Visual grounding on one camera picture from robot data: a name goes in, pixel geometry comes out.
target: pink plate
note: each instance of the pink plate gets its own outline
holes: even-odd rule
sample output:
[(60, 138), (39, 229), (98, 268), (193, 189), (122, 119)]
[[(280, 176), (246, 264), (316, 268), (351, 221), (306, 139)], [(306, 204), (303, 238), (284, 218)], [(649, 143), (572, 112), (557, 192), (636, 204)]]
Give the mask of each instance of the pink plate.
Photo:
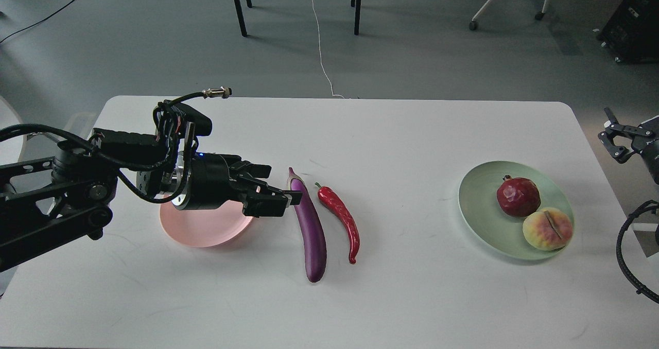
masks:
[(160, 205), (160, 223), (167, 236), (193, 248), (217, 246), (238, 236), (254, 217), (242, 214), (242, 203), (227, 201), (215, 210), (185, 210)]

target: purple eggplant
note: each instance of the purple eggplant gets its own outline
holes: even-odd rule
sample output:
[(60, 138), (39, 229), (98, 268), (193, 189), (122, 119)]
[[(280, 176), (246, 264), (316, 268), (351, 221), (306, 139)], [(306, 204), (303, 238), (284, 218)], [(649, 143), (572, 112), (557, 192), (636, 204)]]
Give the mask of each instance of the purple eggplant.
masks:
[(300, 204), (295, 205), (295, 213), (297, 213), (304, 241), (306, 278), (317, 283), (323, 277), (327, 264), (327, 245), (325, 245), (323, 227), (320, 225), (320, 218), (318, 218), (314, 203), (311, 202), (309, 192), (304, 186), (304, 181), (292, 171), (292, 168), (289, 168), (288, 189), (302, 192), (302, 200)]

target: red chili pepper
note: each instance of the red chili pepper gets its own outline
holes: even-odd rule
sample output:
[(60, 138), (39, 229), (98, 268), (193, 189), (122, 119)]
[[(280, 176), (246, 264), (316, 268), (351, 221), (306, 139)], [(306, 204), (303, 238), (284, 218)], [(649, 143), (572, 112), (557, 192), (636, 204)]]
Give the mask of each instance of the red chili pepper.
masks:
[(345, 207), (345, 204), (339, 196), (332, 191), (332, 188), (321, 186), (316, 182), (318, 186), (318, 199), (322, 202), (327, 208), (329, 208), (334, 215), (338, 216), (345, 227), (345, 230), (348, 231), (348, 239), (350, 239), (350, 254), (348, 255), (348, 260), (351, 264), (355, 264), (357, 260), (355, 259), (357, 251), (359, 251), (359, 232), (357, 231), (357, 225), (355, 224), (355, 219), (350, 215), (348, 208)]

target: pomegranate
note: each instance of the pomegranate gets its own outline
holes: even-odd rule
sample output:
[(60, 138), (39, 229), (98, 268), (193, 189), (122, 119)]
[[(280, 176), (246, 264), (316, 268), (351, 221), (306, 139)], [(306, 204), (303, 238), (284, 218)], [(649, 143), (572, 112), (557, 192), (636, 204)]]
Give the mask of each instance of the pomegranate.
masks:
[(529, 216), (540, 207), (540, 192), (535, 183), (527, 178), (504, 176), (496, 199), (501, 210), (510, 216)]

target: fake vegetable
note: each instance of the fake vegetable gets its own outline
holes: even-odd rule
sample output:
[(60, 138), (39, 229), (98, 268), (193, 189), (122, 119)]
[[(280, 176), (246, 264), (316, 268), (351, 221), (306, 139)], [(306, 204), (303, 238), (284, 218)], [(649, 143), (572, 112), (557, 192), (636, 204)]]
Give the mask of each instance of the fake vegetable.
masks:
[(295, 206), (295, 213), (300, 223), (302, 240), (304, 241), (306, 278), (312, 283), (316, 283), (323, 277), (325, 265), (327, 264), (325, 234), (320, 225), (320, 218), (318, 218), (316, 208), (313, 202), (311, 202), (309, 192), (304, 186), (304, 181), (292, 171), (292, 168), (289, 168), (288, 189), (302, 192), (302, 200), (300, 204)]
[(318, 199), (320, 199), (320, 202), (341, 219), (345, 230), (348, 231), (348, 239), (350, 239), (348, 260), (351, 264), (355, 264), (357, 262), (355, 257), (359, 251), (359, 232), (357, 231), (355, 219), (348, 211), (348, 208), (345, 207), (343, 201), (339, 199), (339, 196), (332, 191), (332, 188), (321, 186), (318, 182), (316, 182), (316, 186), (318, 187)]

